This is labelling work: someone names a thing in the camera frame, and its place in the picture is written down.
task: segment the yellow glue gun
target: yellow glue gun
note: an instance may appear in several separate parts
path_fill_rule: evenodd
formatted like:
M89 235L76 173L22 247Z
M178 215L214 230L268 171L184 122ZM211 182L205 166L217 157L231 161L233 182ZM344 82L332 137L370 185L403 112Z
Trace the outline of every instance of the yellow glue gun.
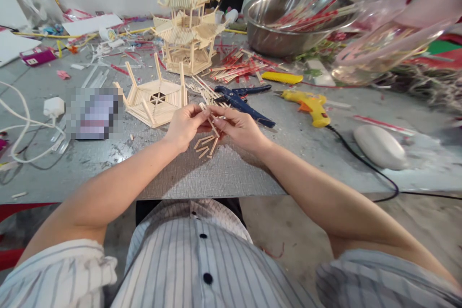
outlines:
M299 103L300 108L298 110L311 114L315 128L324 128L331 123L331 119L322 106L327 101L324 95L314 95L296 90L275 91L275 93L279 94L284 100Z

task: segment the yellow cable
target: yellow cable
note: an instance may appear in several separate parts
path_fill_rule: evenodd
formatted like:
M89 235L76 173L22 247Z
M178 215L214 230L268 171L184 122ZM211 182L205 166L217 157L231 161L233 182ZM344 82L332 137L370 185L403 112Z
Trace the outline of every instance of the yellow cable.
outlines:
M41 36L41 37L47 37L47 38L52 38L52 39L76 39L78 37L81 37L82 35L79 35L79 36L71 36L71 35L45 35L45 34L35 34L35 33L14 33L13 34L16 34L16 35L24 35L24 36Z
M119 34L119 36L125 36L125 35L128 35L128 34L135 34L135 33L138 33L138 32L149 30L149 29L151 29L151 27L144 28L144 29L138 29L138 30L132 30L132 31L121 33L121 34Z
M247 31L241 31L241 30L225 29L225 31L235 32L235 33L238 33L238 34L247 34Z
M85 46L85 45L88 43L88 41L94 39L94 38L97 37L98 35L99 35L99 34L93 34L93 35L88 36L88 38L85 40L84 43L82 43L81 45L78 45L78 46L76 46L76 47L77 47L77 48L81 48L81 47Z
M65 45L60 40L56 41L56 45L58 46L59 58L61 59L63 57L63 51L61 50L61 46L65 47Z

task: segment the forearm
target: forearm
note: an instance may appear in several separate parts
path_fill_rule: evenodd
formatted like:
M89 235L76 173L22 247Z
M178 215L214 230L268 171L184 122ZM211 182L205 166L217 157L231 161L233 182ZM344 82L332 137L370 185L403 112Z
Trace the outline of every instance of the forearm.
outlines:
M103 244L107 225L177 155L175 145L161 140L82 184L42 224L17 265L65 241L86 238Z
M423 245L356 190L274 143L258 157L306 215L326 231L335 257L351 249L381 251L411 261L458 286Z
M415 239L366 197L272 144L258 155L303 211L329 236L396 246Z
M101 227L121 215L177 155L161 140L82 184L57 210L66 223Z

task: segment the striped shirt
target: striped shirt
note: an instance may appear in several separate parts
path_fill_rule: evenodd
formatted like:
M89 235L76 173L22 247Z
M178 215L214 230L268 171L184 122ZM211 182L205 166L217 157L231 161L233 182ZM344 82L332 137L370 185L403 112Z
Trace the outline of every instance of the striped shirt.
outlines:
M0 287L4 307L315 307L312 295L253 246L239 219L209 199L161 202L136 228L113 302L117 260L74 240L23 262ZM326 307L462 307L450 283L408 261L353 250L321 264Z

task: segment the bundle of wooden sticks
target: bundle of wooden sticks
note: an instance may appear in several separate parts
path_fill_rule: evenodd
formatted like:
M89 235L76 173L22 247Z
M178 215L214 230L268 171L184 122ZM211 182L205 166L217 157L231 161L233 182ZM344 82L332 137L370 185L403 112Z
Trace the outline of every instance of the bundle of wooden sticks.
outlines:
M221 63L223 64L222 66L209 69L202 77L210 74L210 78L215 81L229 83L237 77L255 74L260 84L262 84L265 81L261 78L260 71L274 71L275 68L285 70L278 64L256 53L245 49L238 50L237 48L225 56Z
M269 24L268 27L293 32L315 31L320 29L325 23L358 11L358 6L356 4L328 11L328 9L338 1L331 0L319 11L313 13L313 7L316 7L318 1L319 0L306 0L301 2L276 22Z

